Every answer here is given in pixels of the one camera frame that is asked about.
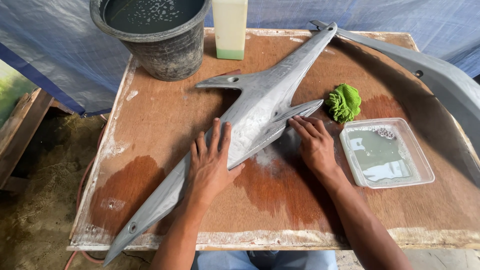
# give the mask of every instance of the mounting hole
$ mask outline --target mounting hole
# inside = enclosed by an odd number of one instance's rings
[[[423,76],[423,72],[421,70],[417,70],[414,75],[417,77],[417,78],[420,78]]]
[[[137,231],[137,224],[135,222],[130,223],[128,226],[128,232],[134,233]]]

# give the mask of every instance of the forearm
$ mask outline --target forearm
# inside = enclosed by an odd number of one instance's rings
[[[189,270],[195,256],[198,230],[208,209],[185,197],[167,235],[162,239],[150,270]]]
[[[333,200],[348,241],[365,269],[411,269],[407,257],[338,167],[316,173]]]

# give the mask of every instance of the right hand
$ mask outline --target right hand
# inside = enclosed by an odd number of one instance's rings
[[[333,139],[322,120],[296,115],[288,123],[300,136],[301,157],[313,173],[326,176],[339,168],[335,161]]]

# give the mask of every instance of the green cloth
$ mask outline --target green cloth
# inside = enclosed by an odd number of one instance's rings
[[[340,84],[329,96],[325,101],[330,107],[328,112],[340,124],[352,121],[353,117],[360,113],[361,98],[357,89],[347,84]]]

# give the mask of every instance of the left hand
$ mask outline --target left hand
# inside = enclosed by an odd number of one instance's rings
[[[200,132],[195,141],[190,145],[191,159],[188,173],[189,186],[186,197],[193,199],[195,203],[210,206],[215,197],[240,175],[245,167],[242,163],[237,167],[227,169],[228,148],[230,147],[230,134],[232,126],[225,123],[220,151],[220,119],[213,121],[212,139],[210,147],[206,146],[204,132]]]

